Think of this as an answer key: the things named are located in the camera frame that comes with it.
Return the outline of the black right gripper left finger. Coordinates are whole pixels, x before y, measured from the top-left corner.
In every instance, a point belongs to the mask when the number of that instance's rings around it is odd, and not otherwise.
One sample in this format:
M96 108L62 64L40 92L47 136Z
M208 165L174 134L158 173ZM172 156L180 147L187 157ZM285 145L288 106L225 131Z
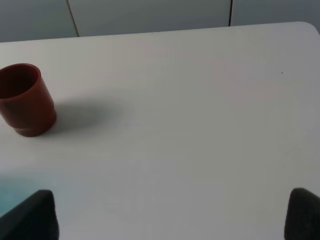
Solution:
M2 240L58 240L60 228L51 190L38 190L0 217Z

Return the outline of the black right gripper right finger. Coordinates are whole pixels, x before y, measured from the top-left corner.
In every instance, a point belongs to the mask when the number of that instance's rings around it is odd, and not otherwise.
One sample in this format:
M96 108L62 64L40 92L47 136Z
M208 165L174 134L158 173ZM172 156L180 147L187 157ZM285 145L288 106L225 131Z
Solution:
M305 188L291 191L288 201L285 240L320 239L320 197Z

